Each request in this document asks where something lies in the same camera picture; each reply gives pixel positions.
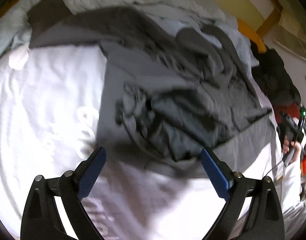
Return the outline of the person's right hand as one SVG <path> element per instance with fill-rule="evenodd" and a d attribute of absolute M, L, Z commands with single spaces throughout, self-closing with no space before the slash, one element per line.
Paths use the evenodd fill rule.
<path fill-rule="evenodd" d="M 298 141 L 290 141 L 287 136 L 284 137 L 282 153 L 284 155 L 283 162 L 285 167 L 298 160 L 301 152 L 302 146 Z"/>

